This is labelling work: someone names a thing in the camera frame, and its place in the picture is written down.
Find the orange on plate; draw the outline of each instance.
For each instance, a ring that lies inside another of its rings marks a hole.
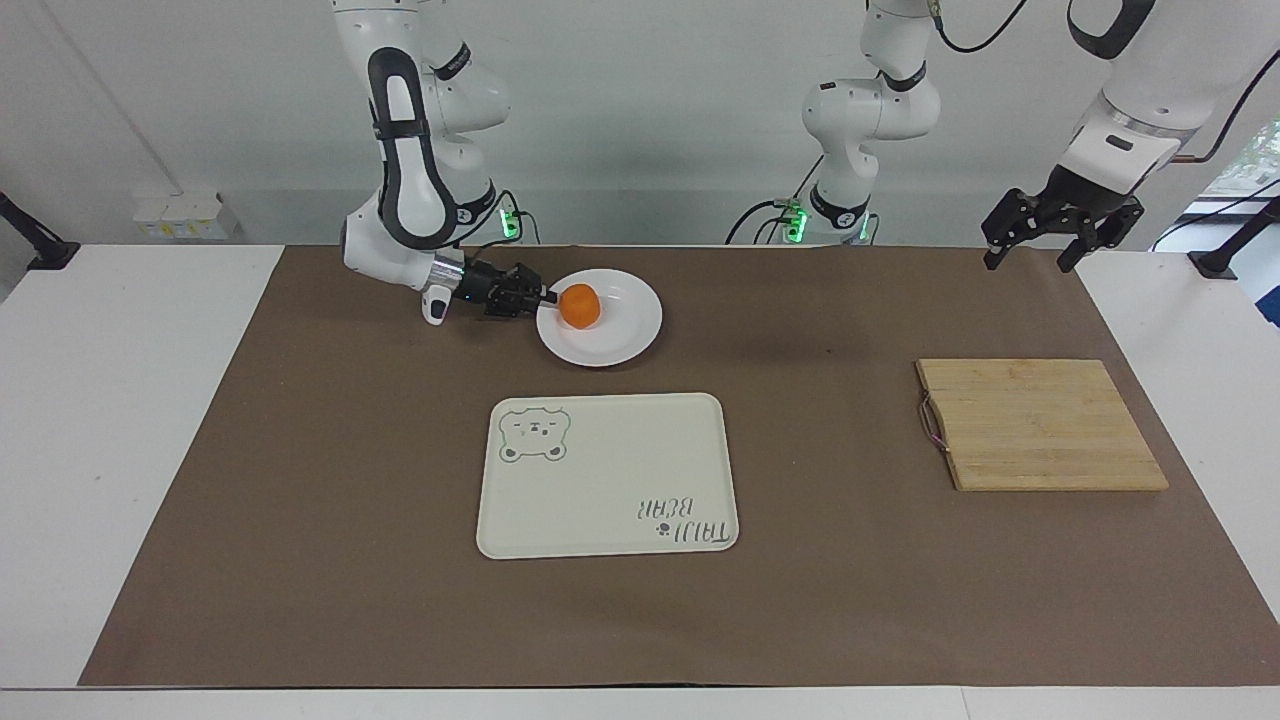
[[[573,284],[564,288],[559,301],[561,318],[570,325],[585,331],[600,319],[600,297],[589,284]]]

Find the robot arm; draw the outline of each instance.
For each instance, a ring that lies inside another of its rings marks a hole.
[[[996,269],[1009,250],[1046,233],[1076,236],[1059,258],[1062,272],[1100,247],[1119,246],[1143,214],[1138,186],[1276,51],[1276,27],[1274,0],[1123,0],[1100,36],[1070,22],[1076,44],[1111,60],[1111,77],[1044,190],[1010,190],[983,222],[987,266]]]
[[[456,247],[500,202],[483,154],[461,133],[500,124],[511,106],[506,87],[471,60],[444,0],[330,1],[383,156],[381,187],[343,224],[343,261],[421,292],[431,324],[453,297],[507,316],[554,301],[527,268],[498,270]],[[500,217],[503,234],[518,237],[513,208]]]
[[[927,0],[872,0],[861,50],[879,74],[824,82],[809,92],[804,124],[822,145],[823,161],[803,196],[806,236],[852,241],[879,173],[865,143],[920,137],[937,124],[941,100],[924,64],[933,29]]]

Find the white table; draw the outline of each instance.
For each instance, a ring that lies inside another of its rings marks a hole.
[[[88,246],[0,305],[0,717],[1280,717],[1280,687],[69,689],[280,251]],[[1079,272],[1280,616],[1280,333],[1179,255]]]

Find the wooden cutting board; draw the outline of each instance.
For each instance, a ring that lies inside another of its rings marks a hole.
[[[1162,491],[1097,360],[918,360],[922,415],[961,491]]]

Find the blue object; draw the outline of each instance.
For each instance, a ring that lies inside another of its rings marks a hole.
[[[1258,310],[1276,327],[1280,327],[1280,287],[1272,290],[1258,301]]]

